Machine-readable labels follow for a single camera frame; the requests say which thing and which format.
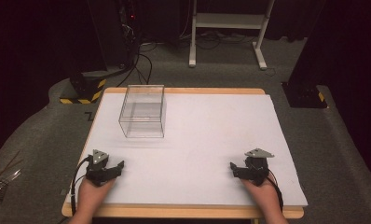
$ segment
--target white metal frame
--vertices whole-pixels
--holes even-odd
[[[192,17],[191,46],[189,51],[189,66],[197,65],[196,32],[197,27],[212,28],[234,28],[234,29],[256,29],[260,30],[257,42],[253,42],[253,49],[261,70],[267,69],[264,56],[261,52],[261,44],[267,30],[270,12],[275,0],[269,0],[267,11],[263,15],[246,14],[219,14],[219,13],[197,13],[197,0],[194,0]]]

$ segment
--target wooden table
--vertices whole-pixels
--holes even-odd
[[[83,150],[83,153],[81,155],[80,160],[82,160],[87,154],[90,154],[91,149],[94,147],[93,142],[95,140],[93,140],[91,138],[96,138],[96,136],[95,136],[96,134],[94,133],[94,131],[97,132],[96,130],[97,130],[97,126],[99,125],[100,119],[103,116],[105,116],[103,114],[103,106],[109,106],[109,105],[113,106],[113,103],[111,103],[111,104],[108,104],[108,102],[104,103],[105,97],[108,96],[108,95],[111,95],[111,94],[124,94],[125,92],[126,92],[126,88],[108,88],[108,89],[105,90],[103,98],[100,102],[100,107],[98,108],[98,112],[97,112],[97,114],[95,116],[95,120],[92,124],[91,131],[89,133],[89,138],[88,138],[87,143],[84,147],[84,150]],[[261,89],[165,88],[165,94],[168,95],[168,96],[170,96],[170,94],[177,94],[177,93],[179,93],[179,94],[210,94],[210,95],[220,94],[220,96],[225,96],[227,94],[265,95],[265,92]],[[170,132],[171,131],[170,124],[166,124],[166,125],[168,126],[168,129],[166,130],[166,132]],[[123,159],[123,158],[117,158],[116,157],[116,152],[110,147],[104,147],[104,150],[102,149],[102,151],[105,151],[105,152],[109,153],[109,155],[110,155],[109,161],[110,160],[113,161],[113,163],[108,163],[108,165],[107,165],[108,168],[116,165],[116,162],[119,162],[119,160]],[[136,175],[135,172],[133,172],[136,169],[136,165],[135,165],[136,162],[137,162],[137,160],[127,159],[127,158],[125,159],[125,168],[124,168],[124,171],[123,171],[123,175],[116,182],[116,184],[119,184],[119,186],[114,186],[112,191],[116,191],[116,190],[119,191],[120,189],[126,190],[126,188],[128,186],[128,184],[127,184],[128,179],[132,178],[132,175]],[[275,169],[275,167],[274,167],[275,163],[273,163],[271,165],[270,160],[268,160],[268,163],[269,163],[269,168]],[[80,171],[79,171],[79,173],[80,173],[79,175],[83,175],[83,174],[81,174],[81,173],[83,173],[83,171],[84,170],[81,167]],[[277,173],[275,175],[277,176],[277,178],[279,180],[279,184],[281,186],[282,177],[279,175],[279,173]],[[230,176],[227,178],[226,181],[229,181],[229,182],[233,181],[236,184],[238,184],[238,182],[240,182],[236,178],[233,178],[233,177],[231,178]],[[286,191],[290,190],[290,189],[281,189],[281,190],[283,191],[283,194],[285,195]],[[114,195],[112,195],[112,196],[109,194],[109,196],[108,196],[109,201],[113,200],[113,198],[115,197],[117,192],[114,192],[113,194]],[[301,217],[303,217],[303,215],[304,215],[303,206],[307,205],[306,199],[305,199],[305,202],[303,204],[290,204],[290,205],[286,204],[286,199],[285,198],[284,198],[284,200],[285,201],[284,201],[283,213],[284,213],[285,217],[287,217],[287,218],[301,218]],[[68,200],[68,198],[65,200],[65,202],[63,204],[62,213],[67,217],[70,217],[72,215],[71,204],[70,204],[70,200]],[[247,205],[247,204],[246,205],[245,204],[240,204],[240,205],[237,205],[237,204],[196,204],[196,203],[192,203],[192,202],[191,203],[185,203],[185,204],[163,203],[163,202],[140,203],[140,202],[136,202],[136,201],[135,201],[135,203],[132,203],[132,202],[113,203],[113,201],[105,202],[105,203],[103,203],[103,205],[101,206],[99,211],[95,214],[95,216],[96,217],[168,217],[168,218],[241,218],[241,219],[245,219],[245,218],[252,219],[252,218],[263,217],[259,208],[255,205]]]

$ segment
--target human hand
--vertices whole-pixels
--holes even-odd
[[[101,187],[96,187],[83,178],[78,189],[77,211],[69,223],[90,223],[116,179],[111,179]]]
[[[267,224],[288,223],[282,214],[278,194],[272,183],[265,179],[260,186],[256,186],[250,180],[241,179],[240,181],[244,187],[247,188],[255,202],[262,210]]]

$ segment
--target transparent container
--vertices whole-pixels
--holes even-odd
[[[166,101],[163,85],[129,85],[119,124],[128,138],[164,137]]]

